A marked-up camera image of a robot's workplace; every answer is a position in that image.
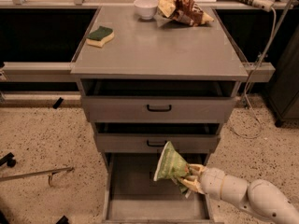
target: drawer handle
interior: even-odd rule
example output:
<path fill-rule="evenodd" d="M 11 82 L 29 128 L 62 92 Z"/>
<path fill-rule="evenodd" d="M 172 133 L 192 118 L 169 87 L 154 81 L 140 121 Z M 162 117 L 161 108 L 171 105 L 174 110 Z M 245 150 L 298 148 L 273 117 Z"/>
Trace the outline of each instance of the drawer handle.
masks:
<path fill-rule="evenodd" d="M 150 107 L 150 105 L 147 105 L 147 109 L 149 112 L 169 112 L 169 111 L 171 111 L 172 106 L 169 105 L 168 108 L 158 108 L 158 107 L 153 108 L 153 107 Z"/>
<path fill-rule="evenodd" d="M 148 147 L 164 147 L 167 141 L 149 141 L 147 140 Z"/>

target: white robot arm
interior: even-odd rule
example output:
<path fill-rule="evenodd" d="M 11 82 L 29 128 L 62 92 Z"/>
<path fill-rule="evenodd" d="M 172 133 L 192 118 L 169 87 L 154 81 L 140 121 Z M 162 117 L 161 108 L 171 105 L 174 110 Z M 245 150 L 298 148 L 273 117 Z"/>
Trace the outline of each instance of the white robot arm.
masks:
<path fill-rule="evenodd" d="M 299 224 L 299 212 L 270 182 L 258 179 L 249 183 L 242 178 L 227 175 L 220 169 L 206 168 L 199 164 L 191 164 L 191 168 L 196 177 L 179 180 L 189 189 L 230 203 L 261 221 Z"/>

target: countertop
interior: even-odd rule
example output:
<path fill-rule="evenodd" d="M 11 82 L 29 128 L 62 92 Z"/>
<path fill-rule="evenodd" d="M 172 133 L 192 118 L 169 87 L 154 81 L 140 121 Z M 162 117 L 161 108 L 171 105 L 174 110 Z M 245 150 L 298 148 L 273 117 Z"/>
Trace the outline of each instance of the countertop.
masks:
<path fill-rule="evenodd" d="M 71 73 L 245 81 L 248 74 L 214 11 L 203 10 L 215 20 L 189 27 L 158 14 L 143 21 L 133 5 L 102 6 L 91 32 L 102 25 L 112 28 L 115 37 L 101 49 L 85 42 Z"/>

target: floor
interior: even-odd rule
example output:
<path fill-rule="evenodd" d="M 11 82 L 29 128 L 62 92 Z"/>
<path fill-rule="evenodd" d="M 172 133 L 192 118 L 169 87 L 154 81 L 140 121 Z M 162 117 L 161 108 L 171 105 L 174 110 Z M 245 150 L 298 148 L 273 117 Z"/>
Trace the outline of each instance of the floor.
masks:
<path fill-rule="evenodd" d="M 207 164 L 229 175 L 266 179 L 299 209 L 299 122 L 277 128 L 263 98 L 250 100 L 263 125 L 239 102 L 221 132 L 221 141 Z M 71 224 L 100 223 L 107 171 L 93 141 L 93 130 L 80 107 L 0 107 L 0 157 L 12 152 L 17 164 L 0 167 L 0 177 L 63 167 L 75 167 L 53 177 L 46 175 L 0 182 L 0 210 L 10 224 L 51 224 L 66 216 Z M 262 224 L 222 201 L 211 201 L 215 221 Z"/>

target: bowl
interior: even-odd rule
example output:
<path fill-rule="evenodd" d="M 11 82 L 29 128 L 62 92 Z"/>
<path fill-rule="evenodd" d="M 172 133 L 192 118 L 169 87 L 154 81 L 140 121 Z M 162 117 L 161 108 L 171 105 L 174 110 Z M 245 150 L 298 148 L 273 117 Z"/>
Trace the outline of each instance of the bowl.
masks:
<path fill-rule="evenodd" d="M 135 0 L 135 13 L 144 20 L 150 20 L 157 13 L 158 0 Z"/>

